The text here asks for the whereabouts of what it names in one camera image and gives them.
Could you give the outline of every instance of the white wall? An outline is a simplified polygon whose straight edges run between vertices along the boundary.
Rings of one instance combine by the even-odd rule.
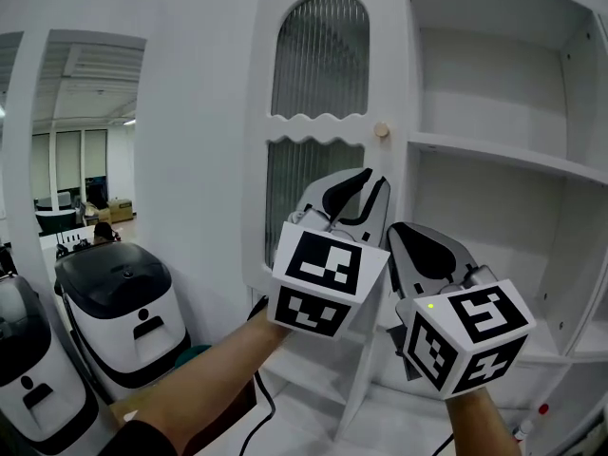
[[[110,126],[107,129],[107,194],[111,200],[131,200],[137,211],[133,180],[133,141],[135,127]]]
[[[138,234],[171,268],[195,341],[250,309],[241,279],[245,88],[257,0],[161,0],[138,94]]]
[[[476,32],[423,28],[423,131],[566,157],[557,52]]]

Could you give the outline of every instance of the cardboard box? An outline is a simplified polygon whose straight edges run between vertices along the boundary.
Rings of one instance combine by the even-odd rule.
[[[100,221],[104,221],[106,223],[112,224],[112,217],[110,215],[110,209],[97,209],[92,202],[87,202],[85,204],[85,223],[87,225],[97,224]]]
[[[113,199],[107,202],[112,222],[133,219],[133,203],[131,199]]]

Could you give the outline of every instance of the black cable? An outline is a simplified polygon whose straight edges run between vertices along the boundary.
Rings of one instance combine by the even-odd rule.
[[[249,313],[249,317],[247,317],[247,320],[254,317],[257,313],[259,313],[267,305],[268,305],[268,297],[266,295],[263,295],[262,298],[257,302],[257,304],[254,306],[254,308]],[[247,449],[247,445],[249,444],[249,441],[251,441],[251,438],[254,437],[254,434],[256,434],[256,432],[258,432],[259,429],[264,424],[266,424],[268,421],[270,421],[276,414],[275,401],[273,400],[273,397],[270,396],[270,393],[268,393],[268,391],[266,390],[266,387],[264,386],[264,382],[262,382],[262,377],[259,376],[259,371],[256,371],[256,373],[254,374],[254,378],[256,379],[257,386],[259,387],[259,391],[261,391],[262,394],[264,395],[264,397],[266,397],[266,400],[268,401],[268,404],[270,405],[270,413],[266,417],[264,417],[264,419],[257,426],[255,426],[254,429],[245,438],[245,442],[243,443],[243,446],[240,449],[240,453],[238,454],[238,456],[243,456],[243,454],[245,454],[245,449]]]
[[[439,447],[437,447],[437,450],[432,454],[432,456],[437,456],[453,440],[454,440],[454,434],[450,434],[449,437]]]
[[[266,417],[264,417],[264,419],[262,419],[262,421],[257,426],[255,426],[254,429],[249,433],[249,435],[245,439],[245,442],[243,443],[243,447],[240,449],[240,453],[238,454],[238,456],[243,456],[243,454],[245,454],[245,449],[247,449],[247,445],[249,444],[249,441],[251,441],[251,438],[254,437],[254,434],[264,424],[266,424],[268,421],[270,421],[275,416],[275,413],[276,413],[275,401],[273,400],[273,397],[270,396],[270,393],[268,393],[268,391],[266,390],[266,387],[264,387],[264,383],[262,382],[262,377],[259,376],[259,371],[256,371],[256,374],[254,375],[254,377],[256,378],[256,382],[257,382],[257,386],[259,387],[259,390],[264,394],[264,397],[266,397],[266,400],[268,401],[268,404],[270,405],[270,413]]]

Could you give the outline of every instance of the black robot lid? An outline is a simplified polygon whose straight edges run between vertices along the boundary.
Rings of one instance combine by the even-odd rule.
[[[0,280],[0,387],[34,367],[48,351],[50,327],[25,279]]]
[[[69,298],[99,319],[132,313],[171,287],[171,275],[160,260],[135,243],[121,241],[64,256],[55,272]]]

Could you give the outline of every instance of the ribbed glass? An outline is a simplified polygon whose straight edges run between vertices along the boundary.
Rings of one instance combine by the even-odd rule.
[[[363,155],[361,145],[347,145],[342,141],[319,143],[314,139],[304,142],[281,139],[268,144],[265,238],[268,266],[273,264],[283,221],[295,210],[306,187],[333,172],[362,167]],[[355,218],[358,208],[357,195],[347,204],[345,216]]]
[[[306,0],[287,16],[276,43],[273,115],[368,110],[370,20],[357,0]]]

